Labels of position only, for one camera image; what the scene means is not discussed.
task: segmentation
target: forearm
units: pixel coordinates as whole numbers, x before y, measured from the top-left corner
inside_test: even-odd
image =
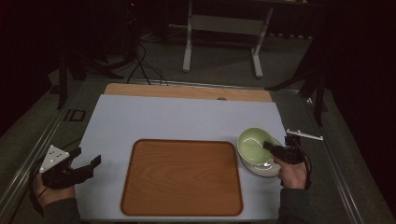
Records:
[[[44,207],[44,219],[46,224],[79,224],[77,200],[69,198],[48,204]]]
[[[309,191],[305,189],[282,189],[277,223],[317,223],[309,197]]]

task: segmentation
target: white tabletop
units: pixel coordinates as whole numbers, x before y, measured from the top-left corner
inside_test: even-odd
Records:
[[[237,217],[128,217],[120,210],[132,146],[141,138],[228,141],[247,128],[267,130],[284,144],[285,129],[275,103],[102,95],[73,166],[102,155],[94,176],[76,186],[86,220],[264,220],[277,219],[280,181],[251,173],[241,161],[243,212]]]

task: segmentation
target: wooden tray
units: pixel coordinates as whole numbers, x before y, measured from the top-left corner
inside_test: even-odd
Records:
[[[121,201],[126,216],[217,217],[242,212],[229,142],[141,139],[134,143]]]

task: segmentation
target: white bracket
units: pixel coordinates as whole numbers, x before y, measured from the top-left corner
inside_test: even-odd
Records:
[[[44,161],[41,164],[39,172],[44,173],[48,171],[50,168],[54,167],[59,162],[64,161],[69,156],[70,154],[68,152],[63,151],[55,146],[50,146],[46,158],[44,158]]]
[[[316,136],[311,135],[311,134],[302,133],[302,132],[300,132],[300,130],[297,130],[297,132],[292,132],[290,129],[287,129],[286,133],[291,133],[291,134],[299,135],[301,137],[307,137],[307,138],[312,138],[312,139],[317,139],[317,140],[323,141],[323,136],[316,137]]]

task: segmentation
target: person's left hand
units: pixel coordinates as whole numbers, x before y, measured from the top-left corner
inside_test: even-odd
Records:
[[[42,174],[38,173],[35,177],[37,183],[37,189],[35,191],[35,196],[38,197],[40,193],[43,193],[37,198],[38,203],[42,208],[50,203],[60,201],[67,198],[76,198],[75,187],[71,186],[67,189],[51,189],[43,185],[43,180],[41,179]]]

